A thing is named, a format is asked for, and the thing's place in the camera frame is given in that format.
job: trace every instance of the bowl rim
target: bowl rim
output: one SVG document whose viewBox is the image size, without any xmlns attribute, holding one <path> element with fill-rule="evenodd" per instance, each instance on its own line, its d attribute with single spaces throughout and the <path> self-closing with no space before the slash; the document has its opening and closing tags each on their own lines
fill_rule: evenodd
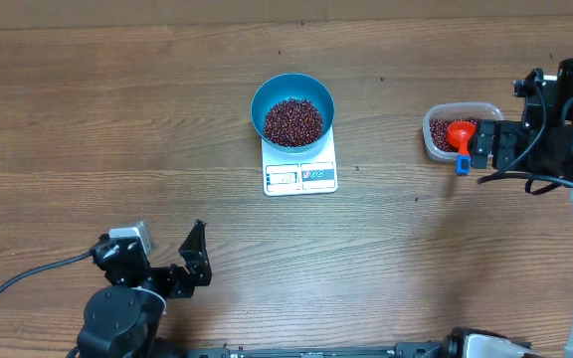
<svg viewBox="0 0 573 358">
<path fill-rule="evenodd" d="M 326 90 L 326 93 L 327 93 L 328 96 L 330 97 L 330 103 L 331 103 L 332 108 L 333 108 L 333 116 L 332 116 L 332 118 L 330 119 L 330 125 L 328 125 L 328 128 L 326 129 L 326 131 L 323 132 L 323 133 L 319 136 L 319 138 L 315 139 L 314 142 L 312 142 L 312 143 L 310 143 L 310 144 L 307 144 L 307 145 L 300 146 L 300 147 L 287 147 L 287 146 L 283 146 L 283 145 L 279 145 L 279 144 L 275 144 L 275 143 L 271 142 L 271 141 L 268 140 L 268 139 L 265 137 L 265 135 L 258 129 L 258 127 L 256 126 L 256 123 L 254 122 L 254 103 L 256 102 L 256 97 L 258 96 L 258 92 L 260 92 L 260 90 L 261 90 L 266 84 L 268 84 L 269 82 L 271 82 L 271 81 L 273 81 L 273 80 L 276 80 L 276 79 L 278 79 L 278 78 L 281 78 L 281 77 L 286 77 L 286 76 L 302 76 L 302 77 L 306 77 L 306 78 L 309 78 L 309 79 L 311 79 L 311 80 L 314 80 L 315 82 L 317 82 L 318 84 L 320 84 L 320 85 L 322 86 L 322 88 L 323 88 L 324 90 Z M 302 148 L 302 149 L 305 149 L 305 148 L 306 148 L 306 150 L 307 150 L 307 149 L 310 149 L 311 147 L 313 147 L 315 144 L 317 144 L 322 138 L 324 138 L 324 137 L 326 136 L 326 134 L 328 134 L 328 132 L 329 132 L 330 130 L 332 130 L 332 128 L 333 128 L 333 123 L 335 122 L 335 112 L 336 112 L 336 109 L 335 109 L 335 99 L 333 98 L 333 95 L 331 94 L 330 90 L 328 90 L 328 88 L 322 83 L 322 81 L 316 79 L 315 77 L 313 77 L 313 76 L 311 76 L 311 75 L 307 75 L 307 74 L 301 74 L 301 73 L 285 73 L 285 74 L 279 74 L 279 75 L 277 75 L 277 76 L 273 76 L 272 78 L 270 78 L 270 79 L 264 81 L 264 82 L 258 87 L 258 89 L 256 90 L 256 93 L 254 94 L 253 99 L 251 100 L 251 106 L 250 106 L 250 108 L 249 108 L 249 117 L 251 118 L 251 124 L 252 124 L 252 126 L 254 127 L 254 129 L 256 130 L 256 133 L 260 136 L 260 138 L 261 138 L 262 140 L 268 142 L 269 144 L 274 145 L 274 146 L 277 146 L 277 147 L 280 147 L 280 148 L 289 149 L 289 150 L 299 149 L 299 148 Z"/>
</svg>

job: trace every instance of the blue handle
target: blue handle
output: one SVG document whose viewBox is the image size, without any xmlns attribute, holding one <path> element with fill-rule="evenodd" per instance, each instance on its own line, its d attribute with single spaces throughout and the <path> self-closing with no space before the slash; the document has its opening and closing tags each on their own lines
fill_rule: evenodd
<svg viewBox="0 0 573 358">
<path fill-rule="evenodd" d="M 457 157 L 457 175 L 467 176 L 470 174 L 471 159 L 469 155 L 459 154 Z"/>
</svg>

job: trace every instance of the blue bowl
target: blue bowl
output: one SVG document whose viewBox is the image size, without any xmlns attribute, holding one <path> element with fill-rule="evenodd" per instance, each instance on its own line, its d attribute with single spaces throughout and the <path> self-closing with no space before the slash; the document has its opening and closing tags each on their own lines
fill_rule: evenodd
<svg viewBox="0 0 573 358">
<path fill-rule="evenodd" d="M 290 98 L 310 100 L 322 115 L 324 121 L 322 134 L 319 139 L 308 145 L 285 147 L 265 137 L 265 116 L 274 105 Z M 260 86 L 251 102 L 251 122 L 256 132 L 270 146 L 287 153 L 302 153 L 325 143 L 333 120 L 335 120 L 335 103 L 330 92 L 320 81 L 303 74 L 284 74 L 266 81 Z"/>
</svg>

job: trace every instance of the beige wall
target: beige wall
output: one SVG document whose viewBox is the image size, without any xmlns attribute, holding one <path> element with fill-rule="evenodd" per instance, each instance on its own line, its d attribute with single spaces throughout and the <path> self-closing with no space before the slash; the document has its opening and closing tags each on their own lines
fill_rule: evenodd
<svg viewBox="0 0 573 358">
<path fill-rule="evenodd" d="M 573 0 L 0 0 L 0 29 L 573 15 Z"/>
</svg>

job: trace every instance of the clear plastic container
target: clear plastic container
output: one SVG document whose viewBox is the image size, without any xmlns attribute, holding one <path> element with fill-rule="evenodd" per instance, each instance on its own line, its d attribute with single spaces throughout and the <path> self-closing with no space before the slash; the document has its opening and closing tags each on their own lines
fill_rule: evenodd
<svg viewBox="0 0 573 358">
<path fill-rule="evenodd" d="M 439 162 L 456 162 L 457 152 L 446 152 L 439 149 L 430 133 L 430 120 L 434 119 L 460 119 L 474 117 L 479 119 L 503 120 L 503 113 L 490 103 L 485 102 L 458 102 L 439 104 L 434 106 L 424 116 L 424 144 L 428 156 Z"/>
</svg>

